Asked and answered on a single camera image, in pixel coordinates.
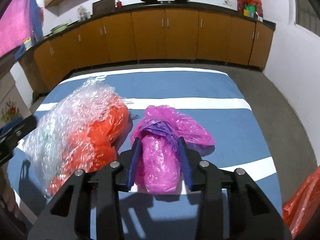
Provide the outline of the person's left hand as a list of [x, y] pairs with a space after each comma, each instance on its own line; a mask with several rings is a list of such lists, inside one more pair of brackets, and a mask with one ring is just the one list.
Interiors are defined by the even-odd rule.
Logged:
[[15, 218], [19, 218], [20, 209], [16, 203], [16, 198], [12, 187], [7, 178], [6, 172], [1, 168], [1, 197], [2, 202], [1, 206], [4, 207], [6, 205], [7, 210], [14, 214]]

